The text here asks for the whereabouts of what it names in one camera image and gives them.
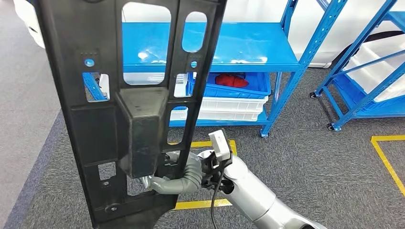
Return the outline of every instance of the red object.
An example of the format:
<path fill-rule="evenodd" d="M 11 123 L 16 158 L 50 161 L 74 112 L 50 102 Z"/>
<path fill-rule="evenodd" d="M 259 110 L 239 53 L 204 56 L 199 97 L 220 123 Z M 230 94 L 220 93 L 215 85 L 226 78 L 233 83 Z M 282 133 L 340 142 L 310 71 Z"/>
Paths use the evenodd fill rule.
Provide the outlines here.
<path fill-rule="evenodd" d="M 219 74 L 215 78 L 215 83 L 218 85 L 228 86 L 228 87 L 246 87 L 249 82 L 242 79 L 236 75 L 231 74 Z"/>

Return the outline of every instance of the black cable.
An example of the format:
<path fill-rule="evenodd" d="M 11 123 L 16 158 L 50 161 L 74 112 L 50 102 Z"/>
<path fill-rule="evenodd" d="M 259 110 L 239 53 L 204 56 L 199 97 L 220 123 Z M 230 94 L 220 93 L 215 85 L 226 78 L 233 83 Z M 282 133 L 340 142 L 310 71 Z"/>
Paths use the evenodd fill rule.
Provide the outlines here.
<path fill-rule="evenodd" d="M 215 190 L 214 190 L 213 199 L 211 200 L 211 220 L 213 221 L 213 225 L 214 225 L 215 229 L 218 229 L 218 227 L 215 222 L 214 203 L 215 203 L 216 193 L 219 190 L 219 186 L 221 185 L 221 181 L 222 181 L 222 178 L 224 177 L 224 174 L 225 174 L 225 172 L 222 170 L 221 175 L 219 176 L 219 179 L 218 179 L 218 184 L 216 185 Z"/>

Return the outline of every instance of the caster wheel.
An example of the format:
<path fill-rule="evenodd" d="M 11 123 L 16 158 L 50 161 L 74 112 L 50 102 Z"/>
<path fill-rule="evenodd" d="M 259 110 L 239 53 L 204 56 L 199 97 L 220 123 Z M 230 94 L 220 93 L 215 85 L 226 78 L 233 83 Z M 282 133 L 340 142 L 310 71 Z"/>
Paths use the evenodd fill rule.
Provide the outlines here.
<path fill-rule="evenodd" d="M 334 130 L 335 130 L 335 128 L 332 126 L 332 123 L 329 123 L 329 124 L 328 124 L 328 130 L 330 130 L 330 131 L 334 131 Z"/>
<path fill-rule="evenodd" d="M 268 137 L 268 133 L 262 133 L 262 130 L 260 130 L 260 136 L 262 136 L 262 137 Z"/>
<path fill-rule="evenodd" d="M 311 99 L 315 99 L 317 96 L 316 96 L 315 92 L 311 92 L 311 93 L 309 93 L 309 97 Z"/>

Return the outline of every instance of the rectangular cutout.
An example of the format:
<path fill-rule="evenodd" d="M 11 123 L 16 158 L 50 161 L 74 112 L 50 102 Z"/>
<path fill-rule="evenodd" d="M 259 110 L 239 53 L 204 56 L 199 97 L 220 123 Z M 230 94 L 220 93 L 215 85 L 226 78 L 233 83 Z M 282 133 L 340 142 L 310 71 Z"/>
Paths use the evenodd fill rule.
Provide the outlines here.
<path fill-rule="evenodd" d="M 172 121 L 187 120 L 187 113 L 188 113 L 188 108 L 186 106 L 174 107 L 170 113 L 170 120 L 172 120 Z M 180 143 L 184 136 L 184 129 L 185 129 L 185 127 L 170 128 L 169 129 L 170 133 L 168 134 L 167 143 L 170 143 L 172 145 L 176 145 L 176 144 Z"/>
<path fill-rule="evenodd" d="M 171 13 L 164 6 L 138 2 L 124 5 L 122 53 L 124 81 L 127 84 L 152 85 L 163 81 L 170 24 Z M 157 69 L 158 73 L 151 73 L 151 69 Z"/>
<path fill-rule="evenodd" d="M 107 74 L 82 73 L 86 100 L 90 103 L 110 100 L 110 82 Z"/>
<path fill-rule="evenodd" d="M 100 180 L 107 180 L 115 176 L 117 174 L 115 162 L 98 165 L 98 174 L 100 176 Z"/>
<path fill-rule="evenodd" d="M 203 45 L 205 36 L 205 27 L 207 26 L 207 16 L 201 12 L 191 12 L 186 17 L 183 32 L 183 40 L 181 41 L 181 46 L 186 52 L 198 52 Z"/>
<path fill-rule="evenodd" d="M 191 97 L 193 87 L 191 84 L 194 84 L 195 77 L 197 73 L 180 73 L 176 76 L 176 87 L 174 89 L 174 97 L 183 98 Z"/>
<path fill-rule="evenodd" d="M 140 178 L 131 179 L 127 176 L 127 195 L 136 196 L 141 193 L 149 191 L 149 188 L 145 188 Z"/>

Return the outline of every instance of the mounting hole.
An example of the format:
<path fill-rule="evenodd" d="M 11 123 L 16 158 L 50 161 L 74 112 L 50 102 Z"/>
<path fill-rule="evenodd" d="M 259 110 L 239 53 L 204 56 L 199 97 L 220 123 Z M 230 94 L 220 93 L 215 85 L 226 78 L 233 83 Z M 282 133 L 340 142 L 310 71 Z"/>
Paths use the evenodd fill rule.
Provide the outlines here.
<path fill-rule="evenodd" d="M 191 62 L 190 66 L 191 66 L 192 68 L 197 67 L 197 62 L 196 62 L 196 61 Z"/>
<path fill-rule="evenodd" d="M 94 61 L 93 59 L 85 59 L 85 65 L 87 67 L 93 67 L 94 66 Z"/>

